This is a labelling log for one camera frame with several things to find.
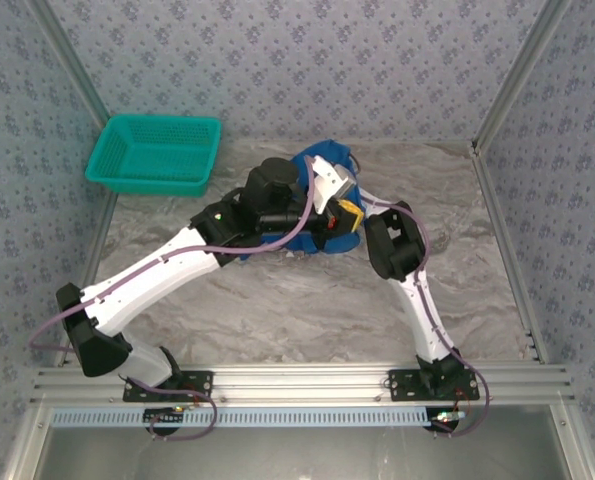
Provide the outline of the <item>blue printed t-shirt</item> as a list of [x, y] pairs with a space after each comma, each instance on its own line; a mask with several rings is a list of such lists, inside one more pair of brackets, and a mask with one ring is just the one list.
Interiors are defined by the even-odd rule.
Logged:
[[[343, 165], [346, 167], [356, 179], [357, 168], [354, 166], [352, 160], [351, 148], [347, 145], [339, 143], [334, 140], [324, 140], [307, 147], [302, 152], [296, 154], [289, 160], [299, 169], [299, 180], [298, 184], [306, 189], [306, 206], [305, 211], [314, 209], [313, 198], [314, 198], [314, 171], [311, 165], [311, 160], [315, 155], [320, 155], [328, 162], [333, 165]], [[359, 207], [365, 213], [365, 207], [362, 205], [362, 201], [359, 199], [359, 187], [356, 186], [346, 196], [346, 200], [350, 200]], [[330, 220], [333, 217], [332, 212], [332, 201], [331, 199], [325, 210], [324, 215]], [[323, 244], [318, 246], [315, 244], [316, 237], [313, 234], [307, 234], [302, 231], [306, 224], [306, 219], [301, 218], [296, 227], [294, 227], [288, 234], [277, 241], [272, 241], [268, 244], [261, 245], [259, 247], [245, 248], [244, 253], [246, 255], [252, 255], [267, 251], [273, 251], [281, 248], [286, 248], [291, 251], [301, 251], [307, 254], [325, 253], [325, 254], [341, 254], [346, 253], [359, 245], [359, 234], [357, 230], [355, 233], [344, 235], [341, 237], [329, 237], [324, 231], [325, 237]]]

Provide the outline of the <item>small black circuit board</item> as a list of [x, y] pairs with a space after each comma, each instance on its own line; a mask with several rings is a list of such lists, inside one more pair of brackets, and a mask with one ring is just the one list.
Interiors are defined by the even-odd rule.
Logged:
[[142, 422], [152, 435], [167, 437], [178, 431], [184, 419], [182, 410], [176, 408], [147, 408]]
[[460, 410], [427, 408], [426, 413], [430, 424], [425, 429], [441, 434], [452, 434], [457, 429], [460, 421], [466, 418], [466, 413]]

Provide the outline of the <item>aluminium frame leg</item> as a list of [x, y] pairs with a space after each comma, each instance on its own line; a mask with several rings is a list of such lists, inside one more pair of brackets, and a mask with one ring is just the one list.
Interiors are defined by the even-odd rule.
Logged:
[[595, 480], [595, 454], [579, 407], [559, 403], [550, 411], [571, 480]]
[[22, 417], [2, 480], [33, 480], [50, 429], [53, 408], [34, 405]]

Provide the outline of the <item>long aluminium base rail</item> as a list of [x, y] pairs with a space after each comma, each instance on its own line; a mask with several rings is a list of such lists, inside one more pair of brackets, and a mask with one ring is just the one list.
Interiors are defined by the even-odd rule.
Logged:
[[[217, 365], [212, 398], [235, 406], [377, 406], [390, 401], [388, 363]], [[485, 362], [476, 366], [488, 383], [492, 404], [548, 405], [575, 399], [561, 365]], [[37, 372], [30, 401], [52, 406], [104, 406], [122, 400], [117, 376], [87, 378], [79, 368]]]

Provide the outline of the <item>teal plastic basket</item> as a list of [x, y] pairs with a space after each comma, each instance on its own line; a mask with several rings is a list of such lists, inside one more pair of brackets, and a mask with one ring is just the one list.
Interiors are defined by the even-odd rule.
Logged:
[[201, 197], [221, 133], [215, 117], [116, 115], [101, 131], [85, 176], [117, 194]]

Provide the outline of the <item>grey metal panel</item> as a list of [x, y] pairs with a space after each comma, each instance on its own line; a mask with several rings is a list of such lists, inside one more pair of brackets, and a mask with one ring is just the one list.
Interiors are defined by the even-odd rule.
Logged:
[[412, 428], [218, 429], [163, 442], [141, 429], [55, 429], [35, 480], [571, 480], [547, 436], [455, 440]]

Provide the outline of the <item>aluminium frame post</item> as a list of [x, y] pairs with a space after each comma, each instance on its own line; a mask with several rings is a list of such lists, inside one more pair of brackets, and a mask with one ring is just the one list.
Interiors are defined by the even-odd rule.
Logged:
[[572, 0], [544, 0], [536, 19], [504, 77], [501, 87], [472, 140], [473, 152], [481, 157], [491, 146], [513, 103], [545, 51]]
[[68, 75], [94, 124], [99, 130], [102, 130], [110, 118], [109, 112], [49, 1], [24, 1]]

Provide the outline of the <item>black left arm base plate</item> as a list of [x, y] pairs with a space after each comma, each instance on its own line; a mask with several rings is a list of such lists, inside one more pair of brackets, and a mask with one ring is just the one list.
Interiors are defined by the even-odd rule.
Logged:
[[182, 370], [156, 386], [156, 389], [172, 390], [162, 394], [138, 386], [133, 380], [124, 385], [123, 401], [129, 403], [205, 403], [197, 392], [210, 397], [213, 389], [213, 372], [209, 370]]

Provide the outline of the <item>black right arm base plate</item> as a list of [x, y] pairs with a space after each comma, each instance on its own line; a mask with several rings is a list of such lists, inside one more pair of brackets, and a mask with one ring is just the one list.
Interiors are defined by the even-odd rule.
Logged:
[[388, 372], [386, 385], [391, 400], [395, 402], [480, 399], [476, 376], [467, 369], [453, 374], [431, 373], [421, 369], [394, 369]]

